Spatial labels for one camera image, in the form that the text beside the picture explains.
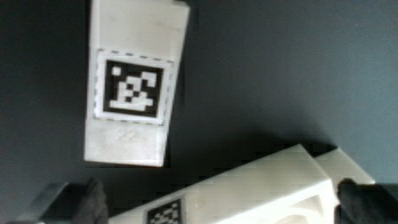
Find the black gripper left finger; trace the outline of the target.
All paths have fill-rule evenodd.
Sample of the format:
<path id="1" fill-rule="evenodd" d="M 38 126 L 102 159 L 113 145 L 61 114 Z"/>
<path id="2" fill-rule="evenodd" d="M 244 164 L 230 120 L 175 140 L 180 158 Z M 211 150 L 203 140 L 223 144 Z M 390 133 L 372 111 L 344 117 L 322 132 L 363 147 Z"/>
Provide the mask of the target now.
<path id="1" fill-rule="evenodd" d="M 109 224 L 104 183 L 52 183 L 38 194 L 17 224 Z"/>

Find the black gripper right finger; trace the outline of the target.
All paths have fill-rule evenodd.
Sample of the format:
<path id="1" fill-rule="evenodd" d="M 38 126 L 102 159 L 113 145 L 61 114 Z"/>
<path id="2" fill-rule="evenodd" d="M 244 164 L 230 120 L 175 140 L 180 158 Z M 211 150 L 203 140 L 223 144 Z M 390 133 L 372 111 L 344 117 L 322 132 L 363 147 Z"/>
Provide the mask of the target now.
<path id="1" fill-rule="evenodd" d="M 344 179 L 338 199 L 335 224 L 398 224 L 398 198 L 381 184 L 360 184 L 351 178 Z"/>

